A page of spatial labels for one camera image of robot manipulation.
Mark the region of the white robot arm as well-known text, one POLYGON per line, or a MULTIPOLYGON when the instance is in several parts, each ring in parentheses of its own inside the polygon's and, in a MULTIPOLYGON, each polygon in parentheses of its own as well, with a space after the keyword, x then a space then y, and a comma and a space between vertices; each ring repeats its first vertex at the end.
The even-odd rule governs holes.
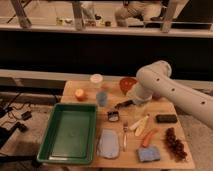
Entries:
POLYGON ((163 60, 143 66, 137 71, 137 83, 127 96, 134 104, 141 105, 156 93, 213 129, 213 97, 172 80, 171 74, 170 64, 163 60))

